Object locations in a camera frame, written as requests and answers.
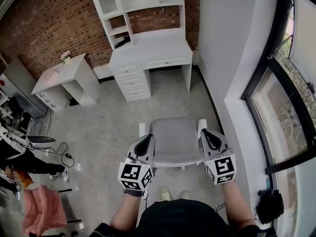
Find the pink cloth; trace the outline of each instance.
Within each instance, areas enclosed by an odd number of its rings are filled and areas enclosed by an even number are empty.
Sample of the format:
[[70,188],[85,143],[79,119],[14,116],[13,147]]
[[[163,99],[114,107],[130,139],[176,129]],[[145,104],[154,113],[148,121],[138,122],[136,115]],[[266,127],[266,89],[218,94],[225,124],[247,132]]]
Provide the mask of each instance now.
[[45,185],[35,190],[25,190],[25,213],[22,229],[26,234],[40,237],[47,229],[67,224],[59,193]]

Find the small white desk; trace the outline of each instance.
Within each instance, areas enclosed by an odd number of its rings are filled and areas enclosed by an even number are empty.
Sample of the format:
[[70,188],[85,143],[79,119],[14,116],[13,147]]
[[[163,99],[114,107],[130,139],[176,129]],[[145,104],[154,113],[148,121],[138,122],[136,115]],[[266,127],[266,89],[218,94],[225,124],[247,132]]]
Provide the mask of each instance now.
[[84,59],[85,55],[78,55],[68,64],[60,63],[44,71],[32,94],[53,111],[65,109],[69,104],[66,96],[70,95],[82,106],[95,104],[100,83]]
[[134,45],[113,51],[109,67],[127,101],[150,98],[149,69],[181,65],[190,91],[192,51],[182,28],[134,34]]

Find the desk leg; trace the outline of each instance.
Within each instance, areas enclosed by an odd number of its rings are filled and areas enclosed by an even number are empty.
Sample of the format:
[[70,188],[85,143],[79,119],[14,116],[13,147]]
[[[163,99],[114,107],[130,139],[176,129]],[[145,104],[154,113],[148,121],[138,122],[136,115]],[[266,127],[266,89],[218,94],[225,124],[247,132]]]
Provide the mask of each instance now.
[[190,92],[192,64],[182,65],[181,70],[182,70],[184,82],[186,83],[188,92]]

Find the hand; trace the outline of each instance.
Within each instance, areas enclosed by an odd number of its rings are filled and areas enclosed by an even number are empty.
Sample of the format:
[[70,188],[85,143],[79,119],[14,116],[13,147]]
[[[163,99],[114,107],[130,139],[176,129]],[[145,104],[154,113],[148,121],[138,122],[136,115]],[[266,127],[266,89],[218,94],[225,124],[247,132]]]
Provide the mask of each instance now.
[[9,179],[13,179],[13,171],[9,166],[5,167],[4,172]]

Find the right forearm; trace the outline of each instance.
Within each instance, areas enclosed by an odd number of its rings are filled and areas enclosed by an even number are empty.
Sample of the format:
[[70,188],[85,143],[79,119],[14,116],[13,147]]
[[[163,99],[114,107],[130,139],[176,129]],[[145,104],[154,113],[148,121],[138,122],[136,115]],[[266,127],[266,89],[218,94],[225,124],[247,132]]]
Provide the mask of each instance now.
[[248,225],[255,225],[253,214],[244,200],[236,182],[230,181],[222,184],[226,214],[229,222],[241,229]]

